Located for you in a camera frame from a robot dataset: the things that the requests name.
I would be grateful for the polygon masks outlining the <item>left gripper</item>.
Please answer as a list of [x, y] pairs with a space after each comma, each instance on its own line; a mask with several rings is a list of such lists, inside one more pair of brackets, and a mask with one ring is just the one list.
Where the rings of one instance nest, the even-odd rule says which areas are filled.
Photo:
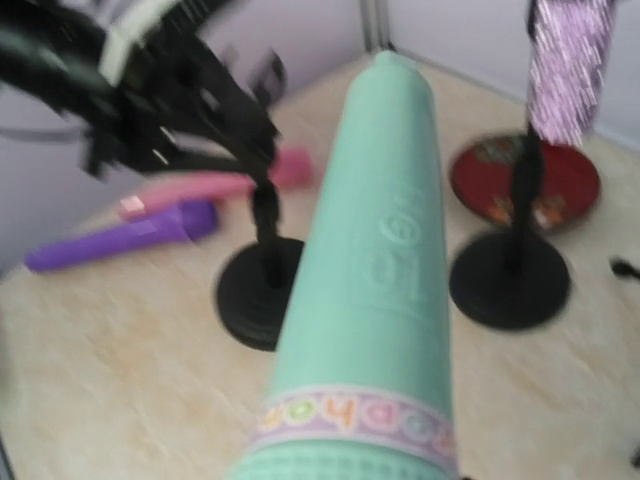
[[247, 89], [194, 36], [137, 47], [122, 83], [102, 97], [89, 120], [82, 168], [104, 166], [142, 175], [221, 171], [263, 180], [275, 160], [277, 128], [269, 108], [280, 98], [280, 57], [270, 52]]

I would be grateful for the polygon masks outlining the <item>purple microphone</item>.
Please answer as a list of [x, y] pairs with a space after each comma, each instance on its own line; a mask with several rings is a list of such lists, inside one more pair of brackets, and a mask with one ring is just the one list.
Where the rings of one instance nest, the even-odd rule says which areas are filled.
[[196, 241], [218, 227], [213, 203], [184, 201], [135, 220], [42, 246], [28, 253], [24, 264], [34, 272], [51, 272], [156, 245]]

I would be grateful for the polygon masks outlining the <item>pink microphone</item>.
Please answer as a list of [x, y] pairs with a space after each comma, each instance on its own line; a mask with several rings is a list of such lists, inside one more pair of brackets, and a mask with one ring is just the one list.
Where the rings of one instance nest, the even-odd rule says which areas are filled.
[[[269, 171], [269, 178], [279, 189], [310, 184], [316, 170], [311, 154], [305, 148], [285, 148], [279, 152]], [[130, 220], [180, 201], [222, 201], [247, 195], [254, 182], [240, 173], [192, 173], [163, 180], [120, 201], [118, 216]]]

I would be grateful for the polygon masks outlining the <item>black mint mic stand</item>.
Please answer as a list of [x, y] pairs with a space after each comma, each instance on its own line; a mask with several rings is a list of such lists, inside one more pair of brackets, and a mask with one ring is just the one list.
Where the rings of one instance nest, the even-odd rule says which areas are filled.
[[279, 195], [272, 182], [255, 186], [251, 208], [256, 241], [224, 266], [214, 289], [215, 304], [222, 326], [235, 340], [254, 350], [273, 352], [304, 242], [279, 234]]

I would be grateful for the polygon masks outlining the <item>mint green microphone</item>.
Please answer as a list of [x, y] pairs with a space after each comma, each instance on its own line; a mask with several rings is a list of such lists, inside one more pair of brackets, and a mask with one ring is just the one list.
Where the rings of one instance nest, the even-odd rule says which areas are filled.
[[270, 391], [233, 479], [455, 479], [432, 91], [378, 53], [352, 82]]

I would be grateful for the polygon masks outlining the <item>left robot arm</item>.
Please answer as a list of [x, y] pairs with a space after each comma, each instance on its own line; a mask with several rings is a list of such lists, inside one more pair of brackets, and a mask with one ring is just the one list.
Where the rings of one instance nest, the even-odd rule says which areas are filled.
[[243, 173], [264, 183], [269, 110], [286, 88], [277, 55], [247, 87], [200, 39], [225, 1], [136, 1], [108, 27], [56, 1], [1, 5], [1, 79], [89, 127], [83, 167], [142, 175]]

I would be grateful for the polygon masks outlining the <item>black glitter mic stand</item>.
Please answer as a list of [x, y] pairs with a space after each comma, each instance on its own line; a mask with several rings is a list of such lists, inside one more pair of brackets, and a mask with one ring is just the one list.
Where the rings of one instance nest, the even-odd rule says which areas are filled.
[[456, 256], [449, 293], [472, 321], [502, 331], [524, 331], [551, 320], [569, 297], [570, 276], [563, 256], [532, 228], [533, 207], [544, 175], [544, 143], [575, 146], [580, 130], [559, 97], [568, 76], [561, 51], [561, 15], [568, 1], [534, 1], [527, 33], [531, 61], [527, 129], [511, 173], [511, 224], [471, 240]]

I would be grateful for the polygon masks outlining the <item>glitter rhinestone microphone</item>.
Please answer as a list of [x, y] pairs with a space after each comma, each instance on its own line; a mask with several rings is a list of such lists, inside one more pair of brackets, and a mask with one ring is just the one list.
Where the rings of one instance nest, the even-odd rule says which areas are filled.
[[594, 128], [612, 43], [615, 1], [534, 1], [528, 117], [538, 136], [579, 146]]

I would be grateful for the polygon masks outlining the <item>red floral plate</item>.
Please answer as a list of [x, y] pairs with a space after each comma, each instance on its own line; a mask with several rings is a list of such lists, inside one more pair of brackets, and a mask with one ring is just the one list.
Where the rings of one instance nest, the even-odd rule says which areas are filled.
[[[471, 141], [452, 158], [450, 185], [456, 198], [475, 215], [499, 226], [511, 223], [512, 164], [525, 143], [520, 132], [490, 134]], [[542, 145], [544, 180], [534, 202], [534, 225], [543, 234], [568, 229], [597, 205], [601, 178], [594, 163], [571, 147]]]

